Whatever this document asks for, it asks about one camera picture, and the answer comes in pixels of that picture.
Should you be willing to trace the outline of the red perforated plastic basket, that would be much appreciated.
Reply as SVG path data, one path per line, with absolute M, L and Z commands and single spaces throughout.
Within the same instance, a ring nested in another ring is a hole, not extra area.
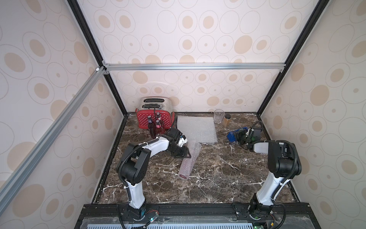
M 138 119 L 138 127 L 140 129 L 148 129 L 148 116 L 152 117 L 152 122 L 155 123 L 157 113 L 160 113 L 161 119 L 163 120 L 163 127 L 164 129 L 169 129 L 173 121 L 175 119 L 174 112 L 168 112 L 165 110 L 158 110 L 158 109 L 147 109 L 147 110 L 137 110 L 136 116 Z

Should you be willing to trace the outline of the horizontal aluminium bar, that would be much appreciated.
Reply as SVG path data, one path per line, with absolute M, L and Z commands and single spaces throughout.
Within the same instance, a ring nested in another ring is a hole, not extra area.
M 188 70 L 284 70 L 285 63 L 201 63 L 201 64 L 105 64 L 97 70 L 110 71 L 188 71 Z

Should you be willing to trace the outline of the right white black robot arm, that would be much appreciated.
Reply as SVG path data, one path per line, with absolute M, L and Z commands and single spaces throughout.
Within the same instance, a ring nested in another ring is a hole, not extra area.
M 234 142 L 258 154 L 267 155 L 269 174 L 261 189 L 256 192 L 248 208 L 251 218 L 261 219 L 271 214 L 279 205 L 276 198 L 283 187 L 302 171 L 296 146 L 287 140 L 262 140 L 263 122 L 257 121 L 250 128 L 244 127 L 232 133 Z

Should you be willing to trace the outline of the single bubble wrap sheet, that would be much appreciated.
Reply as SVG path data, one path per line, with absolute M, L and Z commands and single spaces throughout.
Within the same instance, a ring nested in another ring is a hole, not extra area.
M 181 167 L 178 173 L 178 177 L 183 180 L 187 180 L 193 170 L 195 162 L 200 155 L 200 151 L 202 149 L 202 145 L 198 142 L 189 142 L 188 143 L 189 153 L 191 155 L 190 158 L 184 158 Z

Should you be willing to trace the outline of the silver toaster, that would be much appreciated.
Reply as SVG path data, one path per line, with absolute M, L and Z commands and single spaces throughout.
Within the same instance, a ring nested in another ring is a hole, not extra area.
M 143 97 L 140 99 L 139 105 L 137 106 L 135 112 L 141 110 L 164 110 L 169 113 L 173 112 L 173 104 L 169 98 L 165 97 Z

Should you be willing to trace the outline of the blue tape dispenser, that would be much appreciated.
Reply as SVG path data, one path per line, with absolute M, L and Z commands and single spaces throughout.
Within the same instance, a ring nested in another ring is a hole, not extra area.
M 227 138 L 228 138 L 229 142 L 236 142 L 236 140 L 235 140 L 235 132 L 236 132 L 236 130 L 231 131 L 231 132 L 229 132 L 227 134 Z

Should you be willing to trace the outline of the red drink bottle front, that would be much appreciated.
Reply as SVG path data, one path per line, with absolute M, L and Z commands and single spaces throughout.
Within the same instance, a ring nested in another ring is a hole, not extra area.
M 194 160 L 192 158 L 183 159 L 179 169 L 178 177 L 180 179 L 187 180 L 191 174 L 193 167 L 194 167 Z

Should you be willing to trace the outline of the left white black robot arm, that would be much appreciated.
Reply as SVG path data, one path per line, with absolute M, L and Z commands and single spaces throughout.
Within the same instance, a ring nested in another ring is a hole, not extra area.
M 124 184 L 128 196 L 128 211 L 134 219 L 144 218 L 146 199 L 142 181 L 146 176 L 150 158 L 167 151 L 175 158 L 191 158 L 187 138 L 176 128 L 177 118 L 172 126 L 153 140 L 136 144 L 129 143 L 116 167 L 116 173 Z

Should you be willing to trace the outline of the brown spice jar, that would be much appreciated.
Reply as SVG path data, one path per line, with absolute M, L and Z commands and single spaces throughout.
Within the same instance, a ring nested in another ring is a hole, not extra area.
M 223 127 L 227 127 L 229 125 L 231 121 L 231 115 L 230 114 L 225 114 L 224 119 L 223 119 Z

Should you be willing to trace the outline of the left diagonal aluminium bar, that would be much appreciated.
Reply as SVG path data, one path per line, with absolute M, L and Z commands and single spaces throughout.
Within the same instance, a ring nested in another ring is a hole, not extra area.
M 75 97 L 67 104 L 61 114 L 48 128 L 42 138 L 35 144 L 28 156 L 22 161 L 10 176 L 10 179 L 1 188 L 1 214 L 7 209 L 11 201 L 17 195 L 30 174 L 37 167 L 50 146 L 54 143 L 66 124 L 70 121 L 80 105 L 84 102 L 99 78 L 104 75 L 105 67 L 100 66 L 85 82 Z

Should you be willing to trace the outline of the clear drinking glass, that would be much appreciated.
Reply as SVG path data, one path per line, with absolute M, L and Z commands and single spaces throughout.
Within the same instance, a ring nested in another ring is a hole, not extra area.
M 225 112 L 221 109 L 216 109 L 213 113 L 213 120 L 216 124 L 221 124 L 225 117 Z

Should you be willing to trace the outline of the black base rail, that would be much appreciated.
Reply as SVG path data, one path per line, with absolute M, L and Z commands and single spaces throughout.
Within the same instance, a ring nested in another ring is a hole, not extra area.
M 88 204 L 77 229 L 319 229 L 308 203 L 285 203 L 257 219 L 246 203 L 146 204 L 134 210 L 127 204 Z

